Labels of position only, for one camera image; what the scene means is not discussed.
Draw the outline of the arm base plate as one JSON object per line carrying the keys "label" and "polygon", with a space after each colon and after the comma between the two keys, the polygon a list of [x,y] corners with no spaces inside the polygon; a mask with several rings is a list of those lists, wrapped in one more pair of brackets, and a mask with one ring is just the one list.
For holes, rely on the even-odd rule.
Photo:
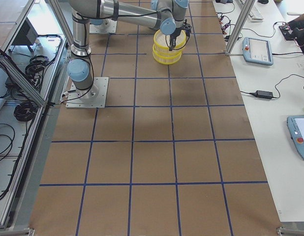
{"label": "arm base plate", "polygon": [[117,21],[110,19],[90,21],[90,34],[115,34],[117,29]]}
{"label": "arm base plate", "polygon": [[106,96],[108,89],[108,77],[95,77],[94,83],[90,91],[81,91],[75,88],[74,83],[71,83],[71,89],[75,90],[68,95],[66,108],[68,109],[92,109],[105,108]]}

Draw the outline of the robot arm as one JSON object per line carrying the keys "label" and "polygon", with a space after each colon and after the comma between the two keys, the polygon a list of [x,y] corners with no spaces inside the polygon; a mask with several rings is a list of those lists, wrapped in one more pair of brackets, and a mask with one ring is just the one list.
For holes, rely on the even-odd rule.
{"label": "robot arm", "polygon": [[116,21],[160,30],[169,37],[169,50],[176,49],[176,39],[188,30],[185,14],[186,0],[153,0],[150,9],[118,0],[71,0],[73,20],[72,58],[67,72],[76,89],[76,100],[83,103],[95,100],[100,87],[96,85],[89,46],[90,25],[104,27]]}

